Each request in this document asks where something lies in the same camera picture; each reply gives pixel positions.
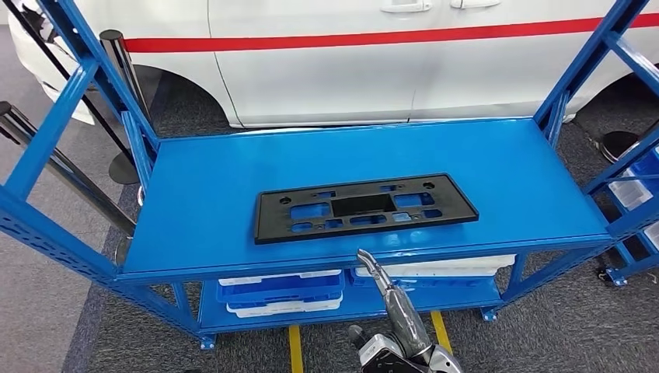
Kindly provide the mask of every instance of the shelf top surface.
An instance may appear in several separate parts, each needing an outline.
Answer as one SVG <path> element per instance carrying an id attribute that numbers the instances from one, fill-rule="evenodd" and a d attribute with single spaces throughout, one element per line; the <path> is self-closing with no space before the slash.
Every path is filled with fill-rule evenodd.
<path id="1" fill-rule="evenodd" d="M 254 243 L 260 192 L 436 173 L 452 177 L 478 221 Z M 357 248 L 394 263 L 429 250 L 482 256 L 493 244 L 601 242 L 598 214 L 530 119 L 173 139 L 161 144 L 124 274 L 215 268 L 239 277 L 353 267 Z"/>

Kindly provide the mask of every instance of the white plastic tray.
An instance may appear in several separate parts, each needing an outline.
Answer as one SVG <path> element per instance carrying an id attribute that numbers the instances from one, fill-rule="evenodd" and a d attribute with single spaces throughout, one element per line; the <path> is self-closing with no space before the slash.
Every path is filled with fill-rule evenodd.
<path id="1" fill-rule="evenodd" d="M 310 277 L 323 277 L 323 276 L 336 276 L 340 274 L 341 270 L 319 270 L 316 272 L 303 272 L 299 274 L 274 274 L 271 276 L 257 276 L 257 277 L 237 277 L 237 278 L 222 278 L 218 280 L 222 286 L 231 286 L 231 285 L 244 285 L 244 284 L 258 284 L 264 278 L 274 278 L 274 277 L 288 277 L 288 276 L 298 276 L 300 278 L 310 278 Z"/>
<path id="2" fill-rule="evenodd" d="M 439 260 L 411 264 L 384 266 L 392 277 L 433 277 L 433 276 L 493 276 L 501 267 L 514 264 L 515 255 L 483 256 L 480 258 Z M 355 270 L 359 277 L 370 276 L 365 267 Z"/>
<path id="3" fill-rule="evenodd" d="M 251 309 L 232 309 L 228 305 L 227 311 L 235 313 L 239 318 L 245 317 L 257 317 L 257 316 L 270 316 L 277 315 L 280 313 L 291 313 L 291 312 L 313 312 L 313 311 L 326 311 L 328 309 L 338 309 L 343 301 L 343 295 L 341 298 L 332 299 L 329 301 L 318 301 L 318 302 L 302 302 L 302 301 L 291 301 L 291 302 L 277 302 L 265 305 L 264 307 L 254 307 Z"/>
<path id="4" fill-rule="evenodd" d="M 625 170 L 623 176 L 635 176 L 631 169 Z M 643 202 L 652 198 L 652 193 L 639 180 L 614 181 L 608 185 L 620 204 L 628 210 L 639 207 Z M 659 222 L 645 228 L 643 233 L 652 242 L 654 247 L 659 248 Z"/>

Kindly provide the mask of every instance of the white van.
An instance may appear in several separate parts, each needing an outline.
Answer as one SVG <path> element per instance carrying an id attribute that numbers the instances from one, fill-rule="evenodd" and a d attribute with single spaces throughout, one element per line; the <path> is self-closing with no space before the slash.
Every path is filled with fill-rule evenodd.
<path id="1" fill-rule="evenodd" d="M 96 33 L 123 32 L 135 64 L 192 81 L 233 127 L 529 116 L 613 2 L 76 0 Z M 56 98 L 64 79 L 9 18 L 21 62 Z M 47 22 L 37 27 L 75 68 Z M 659 62 L 659 0 L 626 38 Z M 567 114 L 629 72 L 606 58 Z M 92 120 L 83 104 L 76 117 Z"/>

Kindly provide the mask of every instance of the van door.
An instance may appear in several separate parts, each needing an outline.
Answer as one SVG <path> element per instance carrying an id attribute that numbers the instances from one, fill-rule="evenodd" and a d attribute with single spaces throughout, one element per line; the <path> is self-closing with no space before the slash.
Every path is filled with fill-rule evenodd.
<path id="1" fill-rule="evenodd" d="M 412 120 L 530 116 L 614 0 L 446 0 L 434 25 Z M 626 37 L 659 57 L 659 1 Z M 570 102 L 575 113 L 629 69 L 609 55 Z"/>
<path id="2" fill-rule="evenodd" d="M 247 127 L 409 119 L 437 0 L 213 0 L 212 42 Z"/>

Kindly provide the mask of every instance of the blue plastic tray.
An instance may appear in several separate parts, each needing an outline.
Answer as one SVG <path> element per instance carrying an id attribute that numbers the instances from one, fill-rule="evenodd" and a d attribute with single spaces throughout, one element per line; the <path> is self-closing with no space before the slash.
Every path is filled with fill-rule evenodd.
<path id="1" fill-rule="evenodd" d="M 267 302 L 229 302 L 227 305 L 231 309 L 253 309 L 255 307 L 265 307 L 267 305 L 272 305 L 273 303 L 279 303 L 279 302 L 289 302 L 291 300 L 299 301 L 299 302 L 321 302 L 321 301 L 334 301 L 343 296 L 343 292 L 339 291 L 338 293 L 332 293 L 332 294 L 325 294 L 325 295 L 316 295 L 315 297 L 307 297 L 307 298 L 296 298 L 296 299 L 278 299 L 278 300 L 273 300 L 273 301 L 267 301 Z"/>
<path id="2" fill-rule="evenodd" d="M 335 276 L 310 278 L 274 277 L 263 279 L 257 284 L 231 286 L 218 284 L 218 301 L 230 304 L 297 301 L 340 294 L 343 288 L 345 288 L 344 272 Z"/>
<path id="3" fill-rule="evenodd" d="M 638 176 L 656 175 L 659 173 L 659 155 L 652 149 L 630 167 Z M 641 183 L 652 193 L 659 193 L 659 179 L 645 179 Z"/>
<path id="4" fill-rule="evenodd" d="M 349 272 L 350 284 L 358 287 L 375 288 L 371 277 L 357 276 L 354 269 Z M 493 276 L 453 276 L 453 277 L 392 277 L 394 284 L 406 289 L 462 287 L 474 288 L 492 281 Z"/>

